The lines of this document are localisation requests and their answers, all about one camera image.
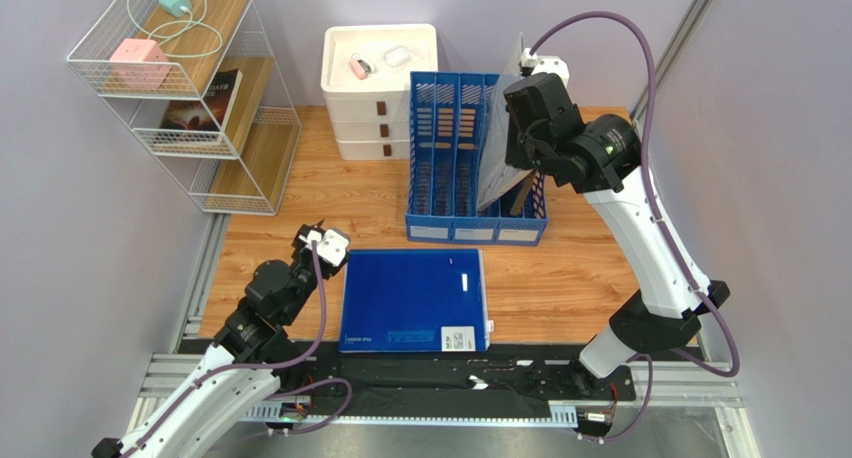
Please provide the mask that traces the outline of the blue file organizer rack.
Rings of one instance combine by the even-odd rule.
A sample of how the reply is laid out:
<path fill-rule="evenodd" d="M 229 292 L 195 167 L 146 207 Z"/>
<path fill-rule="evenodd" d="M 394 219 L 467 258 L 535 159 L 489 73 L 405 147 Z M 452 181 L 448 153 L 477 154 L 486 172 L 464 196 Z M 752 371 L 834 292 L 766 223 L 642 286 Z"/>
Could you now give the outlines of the blue file organizer rack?
<path fill-rule="evenodd" d="M 510 194 L 477 209 L 477 180 L 501 76 L 415 71 L 405 224 L 414 242 L 535 246 L 548 225 L 543 179 L 517 215 Z"/>

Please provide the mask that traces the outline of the clear plastic bag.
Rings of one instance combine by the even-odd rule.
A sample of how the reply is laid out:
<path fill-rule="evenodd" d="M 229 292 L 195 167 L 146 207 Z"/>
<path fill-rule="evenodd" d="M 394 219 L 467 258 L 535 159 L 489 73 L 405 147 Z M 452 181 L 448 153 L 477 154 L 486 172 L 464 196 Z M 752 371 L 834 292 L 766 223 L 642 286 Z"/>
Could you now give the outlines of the clear plastic bag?
<path fill-rule="evenodd" d="M 399 68 L 412 61 L 414 55 L 405 45 L 396 45 L 382 55 L 384 63 L 390 68 Z"/>

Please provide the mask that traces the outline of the pink correction tape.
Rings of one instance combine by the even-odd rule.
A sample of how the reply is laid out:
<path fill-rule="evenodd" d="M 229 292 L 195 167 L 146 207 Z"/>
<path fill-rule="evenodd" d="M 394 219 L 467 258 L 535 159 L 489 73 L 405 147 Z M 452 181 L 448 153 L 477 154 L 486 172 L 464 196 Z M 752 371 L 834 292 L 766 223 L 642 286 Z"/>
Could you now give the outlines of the pink correction tape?
<path fill-rule="evenodd" d="M 374 67 L 358 53 L 350 56 L 348 64 L 358 80 L 365 80 L 374 73 Z"/>

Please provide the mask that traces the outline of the white three drawer organizer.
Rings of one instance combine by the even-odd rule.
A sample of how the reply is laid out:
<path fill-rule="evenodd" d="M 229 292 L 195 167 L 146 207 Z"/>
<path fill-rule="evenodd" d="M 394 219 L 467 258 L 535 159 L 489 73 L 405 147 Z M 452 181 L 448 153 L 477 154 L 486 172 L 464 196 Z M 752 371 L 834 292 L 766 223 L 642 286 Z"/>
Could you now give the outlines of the white three drawer organizer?
<path fill-rule="evenodd" d="M 405 45 L 411 62 L 388 67 L 385 51 Z M 439 69 L 437 30 L 431 24 L 333 26 L 324 36 L 321 89 L 344 160 L 406 160 L 409 157 L 411 73 Z M 374 73 L 358 80 L 349 58 L 358 53 Z"/>

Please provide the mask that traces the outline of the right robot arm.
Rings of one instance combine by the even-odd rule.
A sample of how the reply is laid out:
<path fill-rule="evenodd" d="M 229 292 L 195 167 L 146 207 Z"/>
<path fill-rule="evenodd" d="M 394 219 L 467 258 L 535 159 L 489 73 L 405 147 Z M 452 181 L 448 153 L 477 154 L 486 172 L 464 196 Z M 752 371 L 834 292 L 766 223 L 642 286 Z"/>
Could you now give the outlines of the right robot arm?
<path fill-rule="evenodd" d="M 584 122 L 561 78 L 537 73 L 503 92 L 511 119 L 506 160 L 569 184 L 596 210 L 632 268 L 639 288 L 580 352 L 585 372 L 609 377 L 637 353 L 688 344 L 701 315 L 730 295 L 688 259 L 679 240 L 668 243 L 645 189 L 641 144 L 631 123 L 605 114 Z"/>

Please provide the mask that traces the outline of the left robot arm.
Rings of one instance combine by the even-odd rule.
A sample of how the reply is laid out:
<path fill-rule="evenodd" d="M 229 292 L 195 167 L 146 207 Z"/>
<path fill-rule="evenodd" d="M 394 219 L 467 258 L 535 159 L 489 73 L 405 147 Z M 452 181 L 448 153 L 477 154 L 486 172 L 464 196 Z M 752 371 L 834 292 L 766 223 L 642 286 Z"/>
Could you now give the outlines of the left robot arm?
<path fill-rule="evenodd" d="M 200 457 L 250 408 L 281 389 L 289 368 L 319 344 L 300 350 L 286 329 L 314 292 L 348 262 L 350 239 L 322 223 L 302 225 L 292 261 L 259 265 L 245 295 L 192 372 L 142 424 L 104 438 L 94 457 Z"/>

